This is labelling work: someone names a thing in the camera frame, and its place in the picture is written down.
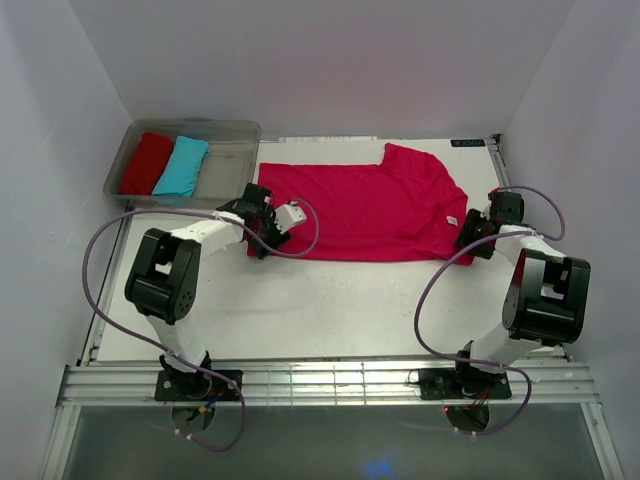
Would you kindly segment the pink t shirt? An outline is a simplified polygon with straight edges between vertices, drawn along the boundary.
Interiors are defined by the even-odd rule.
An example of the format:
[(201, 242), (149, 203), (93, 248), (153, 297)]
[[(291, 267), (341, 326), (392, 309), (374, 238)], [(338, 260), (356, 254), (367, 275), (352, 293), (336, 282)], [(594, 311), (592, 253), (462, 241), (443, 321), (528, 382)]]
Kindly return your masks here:
[(277, 204), (308, 202), (280, 249), (313, 260), (447, 260), (467, 214), (467, 194), (436, 156), (391, 143), (378, 164), (264, 163), (258, 183)]

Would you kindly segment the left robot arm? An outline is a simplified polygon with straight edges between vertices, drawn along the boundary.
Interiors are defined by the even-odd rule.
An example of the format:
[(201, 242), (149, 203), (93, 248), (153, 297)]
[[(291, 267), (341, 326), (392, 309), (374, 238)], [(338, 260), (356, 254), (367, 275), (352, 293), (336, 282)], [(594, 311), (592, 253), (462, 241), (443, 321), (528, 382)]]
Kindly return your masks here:
[(272, 192), (249, 183), (243, 196), (203, 219), (171, 231), (145, 232), (125, 284), (125, 298), (153, 327), (168, 351), (162, 368), (190, 399), (205, 397), (212, 387), (208, 351), (190, 320), (203, 260), (228, 246), (247, 243), (257, 258), (282, 251), (291, 230), (306, 222), (292, 203), (274, 207)]

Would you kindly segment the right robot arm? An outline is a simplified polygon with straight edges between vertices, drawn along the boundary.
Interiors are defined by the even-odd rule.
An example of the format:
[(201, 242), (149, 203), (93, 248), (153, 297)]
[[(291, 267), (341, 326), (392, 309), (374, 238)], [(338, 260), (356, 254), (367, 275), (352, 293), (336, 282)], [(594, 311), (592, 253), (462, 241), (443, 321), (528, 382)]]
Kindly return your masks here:
[(508, 366), (534, 350), (575, 342), (584, 325), (591, 274), (587, 261), (552, 248), (524, 223), (521, 194), (497, 188), (488, 199), (485, 210), (469, 210), (454, 246), (471, 245), (470, 254), (486, 260), (499, 253), (514, 271), (499, 325), (458, 352), (451, 382), (464, 397), (497, 383)]

